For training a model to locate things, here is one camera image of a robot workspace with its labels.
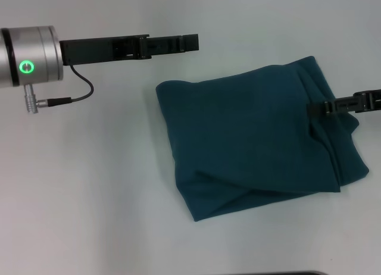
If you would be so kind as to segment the dark grey flat panel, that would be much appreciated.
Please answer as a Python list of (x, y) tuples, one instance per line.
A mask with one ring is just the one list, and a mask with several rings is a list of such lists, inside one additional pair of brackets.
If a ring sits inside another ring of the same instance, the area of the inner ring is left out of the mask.
[(306, 271), (278, 271), (265, 273), (228, 273), (228, 274), (213, 274), (213, 275), (328, 275), (327, 273), (314, 270)]

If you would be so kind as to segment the teal blue printed t-shirt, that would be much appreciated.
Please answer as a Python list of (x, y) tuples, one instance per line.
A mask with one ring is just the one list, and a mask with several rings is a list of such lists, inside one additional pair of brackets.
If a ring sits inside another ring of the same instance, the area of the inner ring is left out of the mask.
[(220, 79), (156, 88), (176, 187), (195, 221), (315, 193), (337, 193), (369, 170), (350, 114), (312, 118), (334, 98), (314, 57)]

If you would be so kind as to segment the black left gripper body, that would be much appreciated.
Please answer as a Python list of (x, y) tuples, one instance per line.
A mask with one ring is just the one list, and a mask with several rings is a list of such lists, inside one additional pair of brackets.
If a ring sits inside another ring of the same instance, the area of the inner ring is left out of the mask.
[(65, 66), (148, 58), (148, 35), (61, 40)]

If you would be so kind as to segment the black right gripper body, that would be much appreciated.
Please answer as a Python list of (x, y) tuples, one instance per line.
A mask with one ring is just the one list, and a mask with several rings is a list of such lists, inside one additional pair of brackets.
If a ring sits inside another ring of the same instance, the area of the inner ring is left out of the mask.
[(360, 102), (360, 107), (355, 113), (381, 110), (381, 89), (356, 92), (353, 97), (358, 98)]

